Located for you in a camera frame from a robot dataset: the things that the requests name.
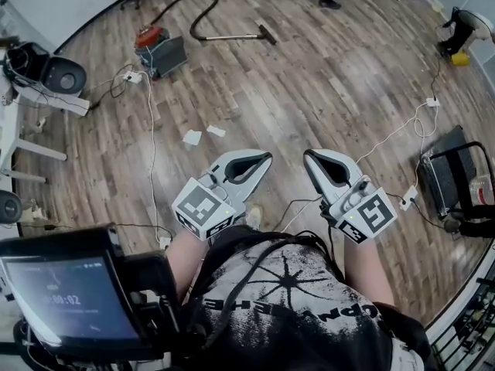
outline plastic bottle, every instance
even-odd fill
[[[493,189],[490,175],[475,177],[469,184],[473,205],[493,205]]]

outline paper scrap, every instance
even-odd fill
[[[200,139],[200,131],[193,131],[192,129],[189,129],[183,138],[183,142],[187,143],[188,145],[198,145],[200,143]]]
[[[220,136],[221,138],[223,136],[225,136],[225,131],[223,129],[220,129],[220,128],[217,128],[217,127],[214,127],[213,125],[210,125],[208,128],[207,128],[207,132],[210,132],[210,133],[213,133],[215,134],[216,136]]]

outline forearm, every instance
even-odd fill
[[[346,283],[354,290],[372,302],[394,304],[394,296],[374,240],[356,244],[345,238],[344,269]]]
[[[183,230],[167,249],[166,256],[176,280],[177,297],[180,301],[184,299],[207,248],[207,242],[202,242],[191,232]]]

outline black t-shirt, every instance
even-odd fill
[[[207,335],[234,286],[277,242],[252,239],[248,248],[218,250],[205,260],[209,276],[200,275],[202,287],[195,287],[186,308]],[[435,369],[417,321],[371,303],[335,276],[314,246],[292,243],[273,251],[237,296],[221,335],[185,368],[388,371],[395,335],[423,358],[425,369]]]

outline person's right arm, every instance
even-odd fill
[[[374,240],[357,244],[344,239],[346,284],[372,302],[394,305],[394,295]]]

